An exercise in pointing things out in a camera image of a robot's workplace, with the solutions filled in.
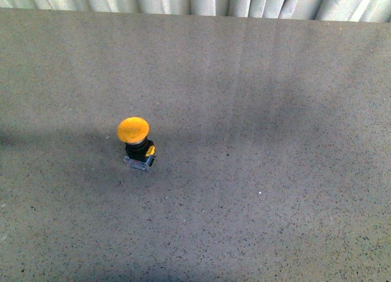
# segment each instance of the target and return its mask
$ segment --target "curtain fold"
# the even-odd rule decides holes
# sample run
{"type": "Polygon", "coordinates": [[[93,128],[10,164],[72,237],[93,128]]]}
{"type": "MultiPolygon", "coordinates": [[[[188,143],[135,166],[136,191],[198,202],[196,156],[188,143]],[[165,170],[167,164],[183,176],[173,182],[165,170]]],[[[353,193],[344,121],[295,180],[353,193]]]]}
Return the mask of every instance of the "curtain fold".
{"type": "Polygon", "coordinates": [[[391,20],[391,0],[0,0],[0,7],[300,20],[391,20]]]}

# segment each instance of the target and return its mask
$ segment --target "yellow button cap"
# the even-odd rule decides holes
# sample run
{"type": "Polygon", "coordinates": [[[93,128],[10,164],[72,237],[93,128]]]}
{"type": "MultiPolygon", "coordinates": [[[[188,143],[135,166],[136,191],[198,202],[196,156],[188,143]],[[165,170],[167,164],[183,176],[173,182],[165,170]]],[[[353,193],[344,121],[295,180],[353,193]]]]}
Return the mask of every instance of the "yellow button cap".
{"type": "Polygon", "coordinates": [[[117,136],[124,143],[137,144],[148,135],[149,125],[146,120],[139,117],[130,117],[118,125],[117,136]]]}

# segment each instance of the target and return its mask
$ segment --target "transparent button base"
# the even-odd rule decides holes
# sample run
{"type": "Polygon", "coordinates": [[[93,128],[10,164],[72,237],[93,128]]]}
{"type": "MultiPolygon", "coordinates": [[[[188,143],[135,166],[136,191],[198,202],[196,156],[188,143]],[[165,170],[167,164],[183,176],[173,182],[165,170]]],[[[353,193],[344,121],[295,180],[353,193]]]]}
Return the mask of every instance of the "transparent button base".
{"type": "Polygon", "coordinates": [[[148,172],[149,167],[151,167],[152,165],[153,156],[150,155],[146,162],[142,162],[142,161],[133,160],[126,155],[125,158],[123,158],[123,161],[126,163],[128,167],[148,172]]]}

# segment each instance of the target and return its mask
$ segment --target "gray countertop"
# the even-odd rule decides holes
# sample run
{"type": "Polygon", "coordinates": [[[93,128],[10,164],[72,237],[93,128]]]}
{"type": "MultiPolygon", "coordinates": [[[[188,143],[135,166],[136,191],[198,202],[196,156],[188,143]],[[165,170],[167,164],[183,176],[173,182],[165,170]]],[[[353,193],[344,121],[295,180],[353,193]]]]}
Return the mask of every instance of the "gray countertop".
{"type": "Polygon", "coordinates": [[[390,24],[0,24],[0,280],[391,280],[390,24]]]}

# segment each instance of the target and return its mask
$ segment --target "speckled concrete surface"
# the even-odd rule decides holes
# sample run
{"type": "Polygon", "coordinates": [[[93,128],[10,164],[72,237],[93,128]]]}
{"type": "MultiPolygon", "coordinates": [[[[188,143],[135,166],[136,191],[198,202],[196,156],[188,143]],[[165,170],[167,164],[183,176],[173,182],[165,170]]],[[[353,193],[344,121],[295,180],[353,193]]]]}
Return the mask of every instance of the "speckled concrete surface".
{"type": "Polygon", "coordinates": [[[1,281],[391,280],[389,24],[0,23],[1,281]]]}

